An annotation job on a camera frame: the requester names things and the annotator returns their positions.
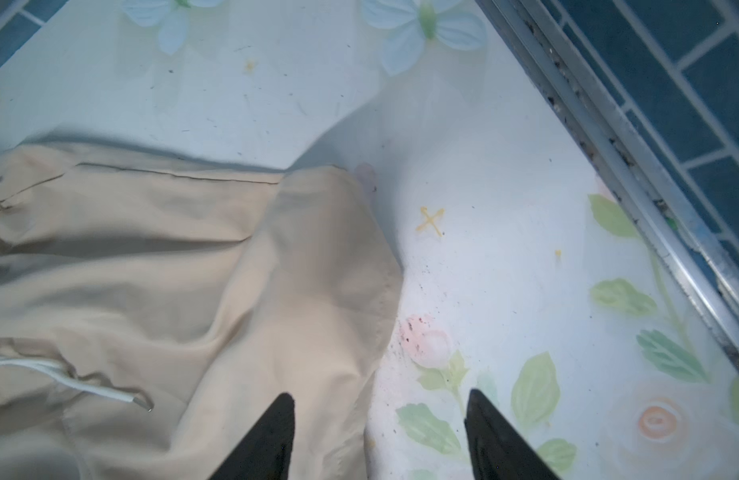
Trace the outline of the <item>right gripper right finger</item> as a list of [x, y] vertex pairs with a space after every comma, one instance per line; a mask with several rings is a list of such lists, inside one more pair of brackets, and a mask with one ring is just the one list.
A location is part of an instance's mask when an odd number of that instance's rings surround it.
[[469, 392], [465, 432], [475, 480], [558, 480], [479, 389]]

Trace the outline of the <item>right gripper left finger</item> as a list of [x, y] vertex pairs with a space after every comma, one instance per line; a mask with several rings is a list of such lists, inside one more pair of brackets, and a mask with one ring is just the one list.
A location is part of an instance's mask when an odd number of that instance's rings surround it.
[[287, 480], [295, 433], [295, 400], [281, 393], [210, 479]]

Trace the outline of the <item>beige shorts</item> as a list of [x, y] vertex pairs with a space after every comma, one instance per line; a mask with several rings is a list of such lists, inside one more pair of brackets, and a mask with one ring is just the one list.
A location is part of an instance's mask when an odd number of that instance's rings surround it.
[[364, 479], [403, 272], [363, 188], [79, 143], [0, 153], [0, 479], [206, 479], [281, 393], [293, 479]]

